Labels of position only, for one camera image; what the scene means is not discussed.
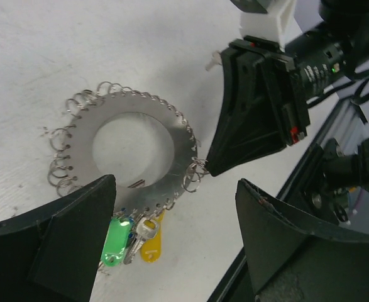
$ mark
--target red component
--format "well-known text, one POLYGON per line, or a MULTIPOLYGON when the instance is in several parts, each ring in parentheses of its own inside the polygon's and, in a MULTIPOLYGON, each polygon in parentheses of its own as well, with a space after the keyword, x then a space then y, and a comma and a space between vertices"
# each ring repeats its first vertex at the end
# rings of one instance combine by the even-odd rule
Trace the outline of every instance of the red component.
POLYGON ((299 138, 297 137, 298 134, 299 129, 296 126, 290 129, 290 136, 292 137, 293 143, 297 143, 299 141, 299 138))

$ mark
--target plastic tag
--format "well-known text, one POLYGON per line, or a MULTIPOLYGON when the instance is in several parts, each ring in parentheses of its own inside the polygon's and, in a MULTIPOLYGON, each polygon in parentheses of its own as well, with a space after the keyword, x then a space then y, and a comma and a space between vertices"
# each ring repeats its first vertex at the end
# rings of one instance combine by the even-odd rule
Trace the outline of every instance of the plastic tag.
MULTIPOLYGON (((160 254, 162 253, 161 222, 164 214, 165 211, 163 211, 158 218, 155 218, 155 221, 159 222, 160 225, 157 235, 153 239, 146 241, 141 248, 141 257, 146 262, 155 262, 159 259, 160 254)), ((152 227, 150 221, 146 221, 145 224, 148 227, 152 227)))
POLYGON ((128 219, 114 218, 110 221, 101 256, 105 266, 116 266, 124 259, 130 230, 131 223, 128 219))

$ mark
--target yellow tag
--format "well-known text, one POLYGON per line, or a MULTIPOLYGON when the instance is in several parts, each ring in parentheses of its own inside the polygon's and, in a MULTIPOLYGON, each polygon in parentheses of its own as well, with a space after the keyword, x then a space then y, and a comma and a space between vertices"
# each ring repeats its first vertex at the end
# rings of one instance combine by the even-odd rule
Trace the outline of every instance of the yellow tag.
MULTIPOLYGON (((159 215, 158 218, 155 218, 156 222, 159 222, 159 231, 157 235, 153 239, 149 239, 147 242, 145 242, 142 245, 141 248, 141 257, 146 262, 155 262, 159 259, 160 254, 162 253, 162 238, 161 238, 161 222, 163 219, 163 216, 165 214, 165 211, 162 212, 162 214, 159 215)), ((154 227, 153 223, 150 221, 146 221, 145 225, 152 228, 154 227)))

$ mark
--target metal plate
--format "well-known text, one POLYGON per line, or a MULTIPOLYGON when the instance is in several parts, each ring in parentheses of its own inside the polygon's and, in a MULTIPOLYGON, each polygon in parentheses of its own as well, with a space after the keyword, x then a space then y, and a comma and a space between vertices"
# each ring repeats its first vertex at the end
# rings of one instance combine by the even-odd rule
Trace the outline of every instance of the metal plate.
POLYGON ((197 147, 194 137, 187 131, 181 116, 176 116, 174 110, 169 110, 166 104, 160 103, 149 96, 129 93, 113 93, 104 97, 102 106, 89 106, 89 110, 80 110, 71 124, 70 137, 65 137, 65 144, 70 145, 64 154, 69 155, 65 159, 65 165, 71 166, 70 177, 76 177, 76 183, 81 186, 94 181, 102 176, 97 168, 92 154, 92 144, 96 133, 109 120, 122 113, 143 113, 158 120, 169 132, 174 145, 174 158, 169 171, 156 183, 141 188, 130 189, 117 187, 117 198, 114 210, 126 209, 131 213, 134 209, 142 212, 145 208, 149 211, 159 210, 157 205, 163 205, 167 199, 173 200, 179 197, 184 189, 183 179, 188 166, 193 163, 193 157, 197 157, 197 147))

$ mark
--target white table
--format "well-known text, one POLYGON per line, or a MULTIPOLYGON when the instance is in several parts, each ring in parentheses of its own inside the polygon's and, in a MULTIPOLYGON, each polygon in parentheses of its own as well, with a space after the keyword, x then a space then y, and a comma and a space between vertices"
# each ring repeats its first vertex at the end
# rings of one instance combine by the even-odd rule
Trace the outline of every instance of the white table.
MULTIPOLYGON (((237 38, 228 0, 0 1, 0 220, 57 198, 46 180, 48 130, 66 125, 63 102, 101 81, 118 81, 176 105, 204 158, 223 95, 211 53, 237 38)), ((300 32, 296 23, 292 35, 300 32)), ((283 152, 203 180, 163 221, 163 255, 98 274, 93 302, 205 301, 240 251, 234 194, 245 177, 277 194, 330 112, 311 111, 309 136, 283 152)))

